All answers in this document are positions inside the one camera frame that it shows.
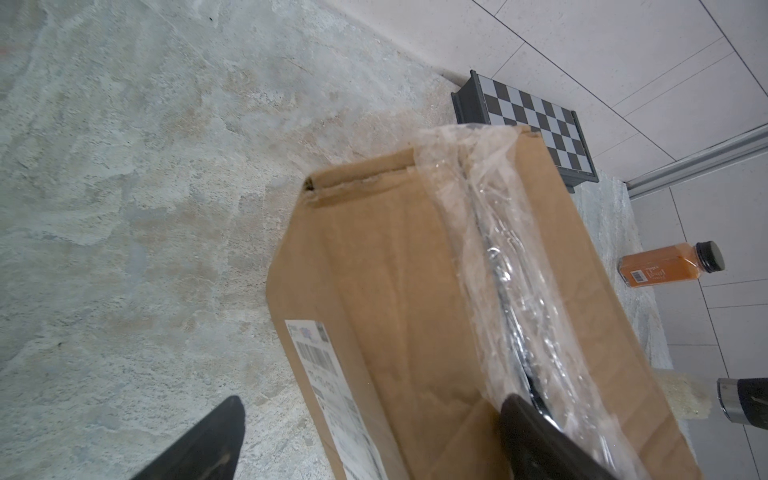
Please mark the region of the brown cardboard express box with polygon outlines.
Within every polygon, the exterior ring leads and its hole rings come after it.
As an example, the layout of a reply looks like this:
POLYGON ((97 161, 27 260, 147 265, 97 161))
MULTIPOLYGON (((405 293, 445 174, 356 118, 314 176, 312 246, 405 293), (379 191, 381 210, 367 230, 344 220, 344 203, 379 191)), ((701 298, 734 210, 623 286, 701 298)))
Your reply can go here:
POLYGON ((511 394, 617 479, 702 475, 527 127, 426 130, 310 175, 266 297, 339 479, 515 479, 511 394))

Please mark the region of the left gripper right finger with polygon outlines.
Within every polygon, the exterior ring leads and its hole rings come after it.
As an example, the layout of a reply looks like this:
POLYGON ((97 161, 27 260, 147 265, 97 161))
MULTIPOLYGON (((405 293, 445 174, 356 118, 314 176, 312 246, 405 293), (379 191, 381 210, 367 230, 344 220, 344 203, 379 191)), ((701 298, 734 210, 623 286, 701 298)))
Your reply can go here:
POLYGON ((502 404, 499 431, 515 479, 615 479, 517 394, 502 404))

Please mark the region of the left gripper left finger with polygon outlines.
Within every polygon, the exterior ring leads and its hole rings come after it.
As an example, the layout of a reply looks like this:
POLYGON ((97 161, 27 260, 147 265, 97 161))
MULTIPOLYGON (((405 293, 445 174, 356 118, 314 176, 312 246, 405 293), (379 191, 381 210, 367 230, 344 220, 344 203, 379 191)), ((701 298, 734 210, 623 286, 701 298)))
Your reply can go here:
POLYGON ((182 435, 134 480, 219 479, 235 476, 245 436, 245 409, 230 396, 182 435))

